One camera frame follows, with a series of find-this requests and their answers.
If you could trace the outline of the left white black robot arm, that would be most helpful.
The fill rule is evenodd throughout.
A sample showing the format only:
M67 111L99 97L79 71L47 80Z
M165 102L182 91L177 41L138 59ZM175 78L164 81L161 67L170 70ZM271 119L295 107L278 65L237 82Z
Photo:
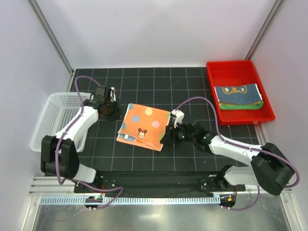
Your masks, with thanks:
M83 100L73 119L56 134L46 135L41 142L40 169L60 178L82 181L92 193L98 192L102 181L98 171L80 163L76 145L88 129L101 117L106 121L121 119L121 108L114 87L98 86L96 92Z

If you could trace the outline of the orange towel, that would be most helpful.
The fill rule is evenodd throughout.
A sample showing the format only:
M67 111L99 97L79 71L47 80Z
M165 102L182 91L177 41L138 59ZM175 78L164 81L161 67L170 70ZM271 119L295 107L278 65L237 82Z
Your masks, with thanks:
M159 152L169 121L169 111L130 103L116 140Z

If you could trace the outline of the yellow patterned towel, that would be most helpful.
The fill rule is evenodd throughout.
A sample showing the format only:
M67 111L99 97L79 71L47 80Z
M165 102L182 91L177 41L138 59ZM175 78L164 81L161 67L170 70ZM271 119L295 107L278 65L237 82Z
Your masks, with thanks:
M216 97L219 103L247 105L259 103L263 100L257 84L241 86L215 86Z

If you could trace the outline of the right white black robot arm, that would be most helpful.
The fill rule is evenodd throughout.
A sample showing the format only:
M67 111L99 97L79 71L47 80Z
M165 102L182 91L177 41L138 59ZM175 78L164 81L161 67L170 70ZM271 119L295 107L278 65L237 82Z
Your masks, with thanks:
M197 122L166 126L160 143L176 145L182 142L191 142L199 151L225 156L245 165L226 165L217 173L214 183L223 191L237 185L255 185L272 195L279 195L295 174L275 145L234 141L205 130Z

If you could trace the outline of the green microfiber towel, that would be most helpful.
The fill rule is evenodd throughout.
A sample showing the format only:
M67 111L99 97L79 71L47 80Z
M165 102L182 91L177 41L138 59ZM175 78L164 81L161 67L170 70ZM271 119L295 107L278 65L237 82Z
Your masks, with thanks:
M221 110L258 110L263 107L264 102L259 101L253 104L224 104L219 103Z

